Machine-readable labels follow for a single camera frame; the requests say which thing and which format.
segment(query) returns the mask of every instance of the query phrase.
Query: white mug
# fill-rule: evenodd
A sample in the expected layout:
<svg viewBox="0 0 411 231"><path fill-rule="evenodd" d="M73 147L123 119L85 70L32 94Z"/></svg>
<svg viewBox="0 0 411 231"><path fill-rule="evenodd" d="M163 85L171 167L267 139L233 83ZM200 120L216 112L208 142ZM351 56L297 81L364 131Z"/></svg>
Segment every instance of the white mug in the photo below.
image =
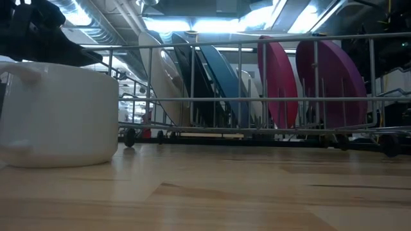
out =
<svg viewBox="0 0 411 231"><path fill-rule="evenodd" d="M105 74L46 63L0 62L9 73L0 159L18 167L109 161L117 151L118 83Z"/></svg>

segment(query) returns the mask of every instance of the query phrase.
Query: wood grain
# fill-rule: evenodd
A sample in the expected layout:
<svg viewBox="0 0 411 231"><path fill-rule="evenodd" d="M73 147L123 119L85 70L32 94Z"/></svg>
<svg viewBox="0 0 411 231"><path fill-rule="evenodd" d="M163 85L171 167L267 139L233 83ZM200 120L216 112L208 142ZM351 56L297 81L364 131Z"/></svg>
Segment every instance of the wood grain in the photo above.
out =
<svg viewBox="0 0 411 231"><path fill-rule="evenodd" d="M0 163L0 230L409 230L411 157L120 144L111 163Z"/></svg>

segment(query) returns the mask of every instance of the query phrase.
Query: mug handle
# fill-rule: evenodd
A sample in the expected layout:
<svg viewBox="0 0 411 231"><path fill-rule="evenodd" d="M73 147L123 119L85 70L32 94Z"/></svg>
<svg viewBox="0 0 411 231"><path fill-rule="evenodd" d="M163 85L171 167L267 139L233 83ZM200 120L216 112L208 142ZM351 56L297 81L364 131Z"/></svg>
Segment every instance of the mug handle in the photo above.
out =
<svg viewBox="0 0 411 231"><path fill-rule="evenodd" d="M14 63L0 63L0 74L10 73L18 76L23 83L35 83L41 79L41 73ZM0 145L0 150L6 153L27 153L31 148L30 142L18 141L8 145Z"/></svg>
<svg viewBox="0 0 411 231"><path fill-rule="evenodd" d="M0 63L0 74L3 73L16 75L25 83L35 83L41 79L40 72L15 63Z"/></svg>

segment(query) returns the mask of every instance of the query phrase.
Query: blue plate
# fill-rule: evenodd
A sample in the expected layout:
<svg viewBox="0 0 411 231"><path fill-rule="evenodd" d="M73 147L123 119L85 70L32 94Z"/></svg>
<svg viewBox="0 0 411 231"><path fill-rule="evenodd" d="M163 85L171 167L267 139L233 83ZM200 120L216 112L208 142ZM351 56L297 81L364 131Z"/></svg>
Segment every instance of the blue plate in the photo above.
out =
<svg viewBox="0 0 411 231"><path fill-rule="evenodd" d="M231 66L227 64L223 56L214 46L200 46L204 58L207 60L208 66L215 77L217 84L222 90L221 95L225 98L238 97L238 78ZM241 97L245 98L246 94L241 91ZM249 107L246 102L228 102L234 113L234 118L238 119L238 107L241 104L241 127L245 128L249 125Z"/></svg>

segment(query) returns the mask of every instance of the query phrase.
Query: fluorescent light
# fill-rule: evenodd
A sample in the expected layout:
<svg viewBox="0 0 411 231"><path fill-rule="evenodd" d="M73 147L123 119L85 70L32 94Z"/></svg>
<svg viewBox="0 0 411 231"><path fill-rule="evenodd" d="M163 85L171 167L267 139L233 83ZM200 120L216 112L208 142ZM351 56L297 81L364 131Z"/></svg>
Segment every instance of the fluorescent light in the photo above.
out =
<svg viewBox="0 0 411 231"><path fill-rule="evenodd" d="M31 0L25 0L24 2L25 2L26 4L31 4ZM21 4L20 0L16 0L16 1L15 1L15 4L16 4L16 6L20 5L20 4Z"/></svg>
<svg viewBox="0 0 411 231"><path fill-rule="evenodd" d="M200 20L193 30L201 33L231 33L237 32L238 19L233 20Z"/></svg>
<svg viewBox="0 0 411 231"><path fill-rule="evenodd" d="M308 5L295 20L289 33L306 33L318 22L319 13L315 6Z"/></svg>
<svg viewBox="0 0 411 231"><path fill-rule="evenodd" d="M280 16L280 13L283 11L283 8L286 3L287 3L287 0L273 0L273 6L275 6L275 10L270 20L268 20L267 23L265 24L264 30L270 29L274 25L274 23Z"/></svg>
<svg viewBox="0 0 411 231"><path fill-rule="evenodd" d="M156 20L151 18L143 18L147 29L154 30L159 33L169 33L172 31L189 31L190 25L182 20Z"/></svg>
<svg viewBox="0 0 411 231"><path fill-rule="evenodd" d="M99 44L80 44L84 48L110 48L121 47L120 45L99 45Z"/></svg>
<svg viewBox="0 0 411 231"><path fill-rule="evenodd" d="M296 54L297 50L296 49L284 49L285 53L289 55L294 55Z"/></svg>
<svg viewBox="0 0 411 231"><path fill-rule="evenodd" d="M274 12L274 6L262 7L258 10L253 10L244 16L239 22L240 31L245 31L247 28L255 28L267 23Z"/></svg>
<svg viewBox="0 0 411 231"><path fill-rule="evenodd" d="M310 31L314 32L318 30L344 3L345 1L341 0Z"/></svg>
<svg viewBox="0 0 411 231"><path fill-rule="evenodd" d="M238 51L238 48L235 47L216 47L217 51ZM252 48L242 48L242 52L252 52Z"/></svg>
<svg viewBox="0 0 411 231"><path fill-rule="evenodd" d="M174 47L166 47L165 48L168 51L173 51ZM216 47L217 51L237 51L238 52L238 48L236 47ZM252 48L242 48L241 51L242 52L253 52L254 49Z"/></svg>

